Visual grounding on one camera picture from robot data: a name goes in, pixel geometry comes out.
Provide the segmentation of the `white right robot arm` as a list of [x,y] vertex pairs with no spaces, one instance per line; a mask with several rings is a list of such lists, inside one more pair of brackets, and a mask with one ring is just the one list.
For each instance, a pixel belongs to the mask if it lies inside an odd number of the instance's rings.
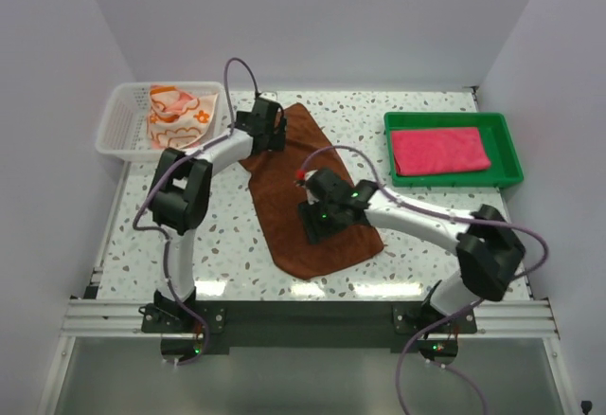
[[307,195],[298,213],[311,244],[368,226],[416,237],[456,256],[457,270],[406,314],[416,329],[443,332],[459,310],[480,299],[502,300],[526,254],[501,212],[489,205],[475,211],[432,207],[375,181],[351,185],[328,168],[304,172],[297,183]]

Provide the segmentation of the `brown towel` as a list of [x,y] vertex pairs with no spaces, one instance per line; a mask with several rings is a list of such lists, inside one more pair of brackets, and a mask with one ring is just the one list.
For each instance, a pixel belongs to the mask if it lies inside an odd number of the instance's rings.
[[250,173],[258,221],[275,265],[295,278],[310,280],[369,260],[384,244],[373,227],[351,226],[320,244],[310,244],[298,215],[307,200],[294,183],[306,157],[330,145],[309,110],[296,103],[286,109],[286,144],[282,152],[252,155],[241,161]]

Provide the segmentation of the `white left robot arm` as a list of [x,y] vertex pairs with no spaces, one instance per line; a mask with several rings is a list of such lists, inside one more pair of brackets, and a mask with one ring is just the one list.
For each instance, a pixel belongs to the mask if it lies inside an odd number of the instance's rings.
[[143,208],[151,213],[151,226],[165,238],[161,276],[153,301],[139,309],[145,333],[190,333],[205,325],[196,306],[193,251],[197,228],[210,200],[212,177],[233,164],[285,147],[287,118],[277,102],[258,96],[250,112],[238,111],[221,135],[197,147],[165,149],[158,161]]

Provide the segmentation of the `pink microfibre towel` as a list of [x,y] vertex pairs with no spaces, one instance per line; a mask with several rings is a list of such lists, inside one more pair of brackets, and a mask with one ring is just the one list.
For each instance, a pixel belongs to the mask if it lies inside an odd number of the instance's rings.
[[398,175],[475,172],[491,166],[477,128],[398,130],[390,137]]

